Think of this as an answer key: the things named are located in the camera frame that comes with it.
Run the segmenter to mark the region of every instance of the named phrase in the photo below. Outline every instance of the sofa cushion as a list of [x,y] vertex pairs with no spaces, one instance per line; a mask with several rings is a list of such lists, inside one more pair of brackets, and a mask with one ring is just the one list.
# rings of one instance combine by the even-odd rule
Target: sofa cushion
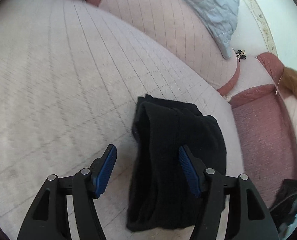
[[245,172],[270,207],[283,180],[297,179],[297,142],[284,101],[268,84],[242,91],[230,104]]
[[[74,175],[109,143],[118,157],[95,206],[107,239],[129,239],[125,209],[137,151],[130,131],[137,97],[146,93],[213,115],[226,144],[227,174],[243,172],[230,105],[156,41],[79,0],[2,3],[0,226],[11,239],[49,174]],[[71,203],[68,212],[73,219]]]
[[102,0],[99,7],[156,40],[221,95],[234,87],[239,75],[236,57],[222,57],[212,36],[183,0]]

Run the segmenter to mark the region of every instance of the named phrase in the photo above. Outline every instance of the black cloth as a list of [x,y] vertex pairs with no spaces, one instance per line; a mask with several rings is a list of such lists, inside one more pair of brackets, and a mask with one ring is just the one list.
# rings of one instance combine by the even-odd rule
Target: black cloth
[[203,200],[190,192],[178,160],[187,144],[207,167],[226,173],[226,147],[214,117],[194,104],[139,97],[132,127],[138,154],[130,185],[127,225],[131,231],[195,224]]
[[296,199],[297,180],[284,179],[280,189],[276,194],[275,201],[269,209],[276,228],[279,228],[284,222],[287,222],[288,225],[293,223],[297,212],[290,214],[290,211]]

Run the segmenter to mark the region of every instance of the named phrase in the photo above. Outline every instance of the blue gripper pad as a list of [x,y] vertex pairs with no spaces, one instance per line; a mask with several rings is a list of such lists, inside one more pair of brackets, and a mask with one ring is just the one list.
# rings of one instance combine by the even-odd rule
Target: blue gripper pad
[[196,198],[199,198],[201,196],[199,176],[197,175],[195,168],[183,146],[181,146],[178,150],[178,159],[191,192]]
[[114,145],[111,146],[111,149],[107,148],[106,150],[109,150],[109,153],[105,152],[103,156],[100,158],[106,158],[104,160],[104,163],[102,164],[99,173],[96,177],[93,177],[93,185],[96,185],[95,189],[95,196],[99,198],[101,194],[105,192],[106,186],[108,184],[108,180],[111,177],[112,170],[114,168],[116,158],[117,158],[117,150]]

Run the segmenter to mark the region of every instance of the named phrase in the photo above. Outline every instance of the light blue pillow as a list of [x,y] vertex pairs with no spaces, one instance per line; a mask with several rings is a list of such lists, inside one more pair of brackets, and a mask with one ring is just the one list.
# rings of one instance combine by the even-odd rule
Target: light blue pillow
[[240,0],[185,0],[204,23],[225,59],[231,57],[231,37],[237,27]]

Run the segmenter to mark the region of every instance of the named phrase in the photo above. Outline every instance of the black device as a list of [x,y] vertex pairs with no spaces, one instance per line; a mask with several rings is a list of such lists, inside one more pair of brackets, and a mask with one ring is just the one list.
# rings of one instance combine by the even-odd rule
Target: black device
[[[18,234],[18,240],[71,240],[66,195],[73,196],[80,240],[106,240],[93,199],[104,193],[117,156],[109,145],[101,158],[74,176],[50,175],[35,197]],[[206,168],[184,145],[179,162],[195,197],[207,201],[201,208],[191,240],[215,240],[223,201],[230,195],[226,240],[278,240],[273,219],[246,174],[237,178]]]

